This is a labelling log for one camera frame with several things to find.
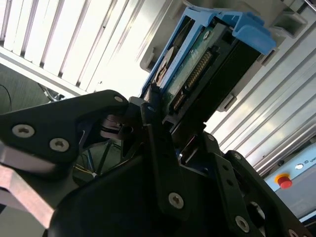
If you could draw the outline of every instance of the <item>black cable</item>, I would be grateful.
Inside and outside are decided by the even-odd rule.
[[[12,100],[11,100],[11,95],[10,95],[10,93],[9,93],[8,89],[7,89],[4,85],[1,85],[1,84],[0,84],[0,86],[2,86],[2,87],[6,90],[6,92],[7,92],[7,94],[8,94],[9,101],[10,101],[10,112],[11,112],[11,111],[12,111]]]

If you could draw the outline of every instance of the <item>metal bar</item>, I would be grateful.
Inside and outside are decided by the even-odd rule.
[[[108,141],[108,144],[107,144],[107,147],[105,148],[105,151],[103,152],[103,155],[102,155],[102,158],[101,158],[101,160],[100,160],[100,163],[99,163],[99,165],[98,165],[98,169],[97,169],[97,171],[96,171],[96,173],[97,173],[98,175],[100,175],[101,172],[102,172],[102,168],[103,168],[105,159],[107,158],[107,155],[108,155],[108,153],[109,153],[109,150],[110,150],[111,145],[112,145],[112,141],[109,140],[109,141]]]
[[[316,7],[309,1],[309,0],[304,0],[308,6],[310,6],[315,12],[316,12]]]

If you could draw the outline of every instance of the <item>cable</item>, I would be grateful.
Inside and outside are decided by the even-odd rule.
[[[75,166],[75,169],[80,170],[80,171],[82,171],[82,172],[84,172],[84,173],[87,173],[87,174],[91,174],[91,175],[92,175],[92,172],[87,171],[87,170],[84,170],[84,169],[80,169],[79,167],[76,167],[76,166]]]
[[[10,93],[9,93],[8,89],[7,89],[4,85],[1,85],[1,84],[0,84],[0,86],[2,86],[2,87],[6,90],[6,92],[7,92],[7,94],[8,94],[9,101],[10,101],[10,112],[11,112],[11,111],[12,111],[12,100],[11,100],[11,95],[10,95]]]

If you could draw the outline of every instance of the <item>bolt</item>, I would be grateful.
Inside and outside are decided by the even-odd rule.
[[[183,201],[182,197],[179,194],[177,194],[177,193],[170,193],[168,199],[169,199],[169,203],[173,207],[175,207],[177,209],[182,209],[183,208],[184,201]]]
[[[207,136],[211,141],[215,141],[215,138],[211,135],[211,134],[208,134]]]
[[[244,231],[245,233],[248,233],[250,228],[248,225],[248,222],[246,222],[245,219],[243,219],[241,216],[236,216],[235,218],[236,224],[238,225],[238,227]]]
[[[65,152],[69,149],[69,143],[63,138],[54,138],[49,142],[49,147],[57,152]]]
[[[207,31],[207,32],[205,33],[205,35],[203,36],[203,40],[206,40],[206,39],[208,38],[208,36],[209,36],[209,31]]]
[[[120,97],[118,97],[118,96],[115,96],[114,99],[115,99],[116,101],[123,102],[123,99],[120,98]]]
[[[295,233],[294,230],[289,229],[288,233],[290,234],[291,237],[298,237],[298,235]]]
[[[234,157],[235,157],[236,159],[241,159],[240,155],[237,154],[237,153],[234,153]]]
[[[32,137],[35,133],[34,128],[27,124],[18,124],[12,128],[12,132],[15,136],[20,138]]]

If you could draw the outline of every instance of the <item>blue plastic bracket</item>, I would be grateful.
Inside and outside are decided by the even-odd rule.
[[[179,49],[177,55],[175,56],[173,62],[171,63],[164,78],[162,79],[162,83],[160,85],[162,92],[165,91],[170,80],[180,67],[183,59],[189,53],[190,48],[200,34],[201,28],[207,27],[214,17],[221,19],[233,27],[234,30],[232,34],[234,37],[258,50],[262,54],[268,54],[276,46],[276,42],[271,38],[271,33],[264,28],[264,21],[253,15],[251,12],[243,13],[237,11],[221,11],[196,6],[187,7],[180,21],[178,22],[176,29],[172,33],[167,45],[162,51],[162,54],[148,76],[141,92],[142,96],[144,96],[149,83],[157,73],[163,57],[166,55],[167,51],[171,48],[174,40],[176,39],[180,26],[185,17],[190,17],[191,19],[195,20],[195,23],[183,42],[181,48]]]

